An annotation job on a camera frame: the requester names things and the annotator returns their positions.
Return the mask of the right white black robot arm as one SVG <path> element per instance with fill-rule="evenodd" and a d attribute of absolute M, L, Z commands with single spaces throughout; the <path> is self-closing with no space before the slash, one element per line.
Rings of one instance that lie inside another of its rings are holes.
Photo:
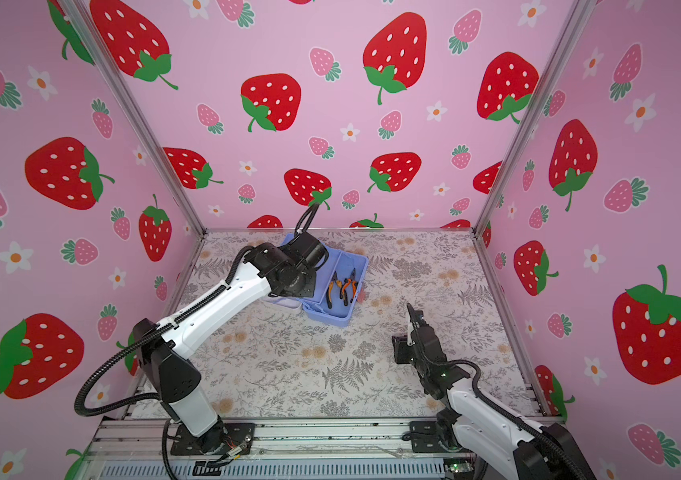
<path fill-rule="evenodd" d="M 436 420 L 413 422 L 402 440 L 423 450 L 475 454 L 474 478 L 492 467 L 506 479 L 593 479 L 575 438 L 560 423 L 522 416 L 480 388 L 482 369 L 466 359 L 447 358 L 424 312 L 407 305 L 409 333 L 394 336 L 396 364 L 416 369 L 424 392 L 445 408 Z"/>

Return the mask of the yellow black combination pliers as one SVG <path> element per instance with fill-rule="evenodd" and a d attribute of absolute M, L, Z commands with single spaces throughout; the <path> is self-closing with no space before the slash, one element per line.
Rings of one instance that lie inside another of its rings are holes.
<path fill-rule="evenodd" d="M 326 307 L 328 309 L 334 308 L 334 304 L 342 302 L 341 298 L 341 287 L 343 282 L 338 278 L 338 272 L 334 272 L 330 278 L 330 284 L 328 284 L 328 289 L 326 290 Z"/>

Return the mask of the orange black long-nose pliers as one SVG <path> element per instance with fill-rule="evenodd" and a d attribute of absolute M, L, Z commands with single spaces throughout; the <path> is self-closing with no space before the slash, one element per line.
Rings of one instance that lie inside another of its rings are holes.
<path fill-rule="evenodd" d="M 348 278 L 344 280 L 340 288 L 340 298 L 344 301 L 344 306 L 350 306 L 354 297 L 357 295 L 358 281 L 357 270 L 354 268 Z"/>

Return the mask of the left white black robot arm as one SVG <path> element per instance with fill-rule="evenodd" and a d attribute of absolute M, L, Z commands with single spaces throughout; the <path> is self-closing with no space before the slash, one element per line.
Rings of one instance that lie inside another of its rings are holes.
<path fill-rule="evenodd" d="M 226 425 L 206 398 L 192 356 L 228 320 L 262 298 L 314 296 L 318 270 L 328 258 L 326 246 L 308 232 L 282 246 L 246 246 L 236 254 L 228 275 L 206 294 L 159 322 L 136 324 L 134 337 L 144 342 L 140 367 L 162 408 L 202 450 L 224 443 Z"/>

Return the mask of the blue white plastic toolbox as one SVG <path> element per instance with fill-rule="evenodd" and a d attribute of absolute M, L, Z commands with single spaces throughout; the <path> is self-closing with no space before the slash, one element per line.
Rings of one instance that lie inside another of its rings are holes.
<path fill-rule="evenodd" d="M 369 266 L 369 258 L 328 248 L 328 260 L 316 272 L 316 290 L 310 298 L 266 297 L 262 302 L 330 326 L 348 327 Z"/>

